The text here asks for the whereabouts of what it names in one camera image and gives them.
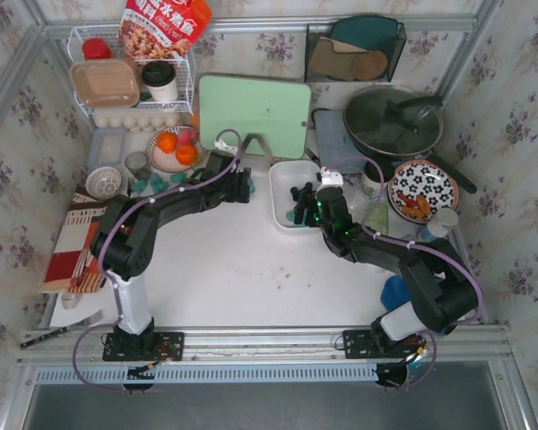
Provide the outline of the white storage basket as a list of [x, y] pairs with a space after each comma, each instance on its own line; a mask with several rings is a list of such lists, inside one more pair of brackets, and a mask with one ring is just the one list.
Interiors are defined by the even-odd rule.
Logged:
[[314, 189], [319, 186], [317, 173], [320, 167], [310, 160], [281, 161], [269, 169], [269, 185], [272, 197], [273, 220], [276, 227], [283, 234], [300, 236], [311, 234], [314, 228], [303, 225], [295, 225], [287, 218], [287, 213], [292, 211], [295, 202], [292, 200], [291, 188], [301, 188], [310, 182]]

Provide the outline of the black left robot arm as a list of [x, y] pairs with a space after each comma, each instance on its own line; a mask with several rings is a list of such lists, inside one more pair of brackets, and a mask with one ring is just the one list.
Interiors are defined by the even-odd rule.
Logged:
[[114, 197], [100, 219], [91, 253], [114, 290], [117, 321], [103, 341], [105, 362], [179, 361], [185, 335], [159, 331], [149, 309], [143, 274], [161, 227], [223, 203], [248, 203], [250, 168], [216, 150], [205, 168], [175, 188], [151, 197]]

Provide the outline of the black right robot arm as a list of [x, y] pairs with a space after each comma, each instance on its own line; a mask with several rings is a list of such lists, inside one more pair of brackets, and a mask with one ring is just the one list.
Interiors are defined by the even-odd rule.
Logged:
[[422, 332], [452, 331], [479, 317], [482, 289], [446, 239], [405, 242], [355, 222], [343, 190], [292, 187], [294, 222], [319, 228], [328, 250], [348, 262], [375, 265], [403, 278], [408, 300], [379, 316], [365, 335], [372, 357], [391, 357]]

